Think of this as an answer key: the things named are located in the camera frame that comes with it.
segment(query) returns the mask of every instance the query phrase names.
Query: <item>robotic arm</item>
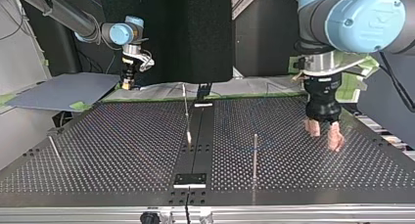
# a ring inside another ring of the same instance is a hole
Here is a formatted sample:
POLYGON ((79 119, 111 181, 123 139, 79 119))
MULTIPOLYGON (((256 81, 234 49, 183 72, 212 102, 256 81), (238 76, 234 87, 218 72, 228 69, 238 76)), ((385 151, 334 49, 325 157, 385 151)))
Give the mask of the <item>robotic arm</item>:
POLYGON ((415 0, 299 0, 299 16, 296 48, 303 54, 312 120, 339 121, 335 95, 343 68, 336 66, 334 50, 415 55, 415 0))
POLYGON ((78 40, 87 43, 100 44, 104 41, 108 46, 115 44, 122 46, 123 62, 127 66, 122 88, 130 89, 136 69, 145 71, 155 62, 151 55, 141 50, 143 39, 144 21, 135 17, 126 17, 121 23, 102 23, 74 7, 67 0, 24 0, 33 7, 60 22, 75 32, 78 40))

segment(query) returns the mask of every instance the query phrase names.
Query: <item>screw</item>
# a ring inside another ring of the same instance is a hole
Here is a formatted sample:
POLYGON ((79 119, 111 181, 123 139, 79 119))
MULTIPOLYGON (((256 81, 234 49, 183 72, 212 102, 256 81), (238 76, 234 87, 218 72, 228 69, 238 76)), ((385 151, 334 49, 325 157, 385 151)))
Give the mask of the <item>screw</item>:
POLYGON ((351 19, 346 20, 346 21, 345 21, 345 25, 346 25, 346 26, 351 26, 351 25, 353 25, 353 20, 351 20, 351 19))

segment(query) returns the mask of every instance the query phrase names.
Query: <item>thin metal rod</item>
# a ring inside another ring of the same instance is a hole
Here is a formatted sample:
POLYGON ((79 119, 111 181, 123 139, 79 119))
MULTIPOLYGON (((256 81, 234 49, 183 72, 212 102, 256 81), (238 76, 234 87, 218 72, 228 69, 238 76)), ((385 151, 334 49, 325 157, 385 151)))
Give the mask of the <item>thin metal rod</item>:
POLYGON ((258 135, 254 134, 254 186, 256 186, 256 166, 257 166, 257 152, 258 152, 258 135))
POLYGON ((187 135, 187 143, 190 145, 192 144, 192 134, 190 133, 190 115, 189 115, 189 108, 187 105, 187 90, 186 90, 186 85, 184 83, 182 83, 182 88, 183 88, 183 98, 184 98, 184 108, 185 108, 185 116, 186 116, 186 123, 187 123, 187 130, 186 130, 186 135, 187 135))
POLYGON ((48 138, 49 138, 49 141, 51 142, 52 148, 55 151, 56 156, 58 158, 61 158, 61 156, 59 155, 59 152, 58 152, 58 148, 56 147, 55 141, 53 140, 52 136, 49 135, 48 138))

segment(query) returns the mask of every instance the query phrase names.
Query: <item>black cable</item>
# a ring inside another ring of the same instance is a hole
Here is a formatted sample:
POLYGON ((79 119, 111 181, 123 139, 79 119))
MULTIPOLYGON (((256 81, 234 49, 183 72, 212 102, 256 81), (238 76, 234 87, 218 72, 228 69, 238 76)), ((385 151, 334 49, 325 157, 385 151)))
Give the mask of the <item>black cable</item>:
POLYGON ((77 51, 77 53, 78 53, 79 55, 83 56, 83 58, 85 58, 85 59, 88 61, 89 66, 90 66, 90 69, 89 69, 89 71, 88 71, 88 72, 91 72, 91 71, 92 71, 92 67, 93 67, 94 69, 98 70, 100 73, 104 73, 103 68, 101 67, 101 65, 100 65, 100 64, 98 64, 98 62, 96 62, 96 61, 92 60, 92 59, 91 59, 91 58, 89 58, 87 55, 83 54, 81 51, 79 51, 79 50, 76 50, 76 51, 77 51))
POLYGON ((411 98, 411 96, 408 94, 406 89, 403 87, 403 85, 400 83, 400 81, 396 78, 394 75, 394 72, 392 70, 392 67, 385 56, 383 52, 380 52, 382 61, 385 64, 385 67, 381 67, 382 70, 385 71, 385 73, 391 78, 394 88, 396 89, 397 94, 399 95, 400 99, 402 100, 403 104, 408 108, 410 112, 415 113, 415 104, 411 98))
POLYGON ((6 35, 6 36, 1 37, 1 38, 0 38, 0 41, 5 40, 5 39, 7 39, 7 38, 9 38, 9 37, 13 36, 14 34, 18 33, 18 31, 19 31, 20 29, 22 29, 23 23, 24 23, 24 18, 23 18, 23 16, 22 16, 22 18, 21 18, 21 23, 19 24, 18 29, 16 29, 14 32, 10 33, 9 35, 6 35))

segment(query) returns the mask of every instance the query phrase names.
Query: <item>green tape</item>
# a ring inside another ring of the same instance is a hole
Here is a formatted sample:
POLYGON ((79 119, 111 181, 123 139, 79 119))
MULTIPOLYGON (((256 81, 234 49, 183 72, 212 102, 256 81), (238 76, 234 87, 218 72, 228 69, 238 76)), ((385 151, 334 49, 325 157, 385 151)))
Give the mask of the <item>green tape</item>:
POLYGON ((0 107, 6 106, 6 103, 16 97, 15 94, 0 95, 0 107))
POLYGON ((354 91, 357 89, 358 79, 354 74, 343 73, 342 77, 342 86, 338 89, 336 93, 336 98, 341 100, 352 100, 354 91))
POLYGON ((294 67, 294 64, 299 62, 299 57, 290 57, 290 65, 288 66, 289 74, 298 74, 299 69, 294 67))
POLYGON ((77 111, 87 111, 91 109, 92 106, 84 104, 83 102, 76 102, 70 105, 70 108, 77 111))

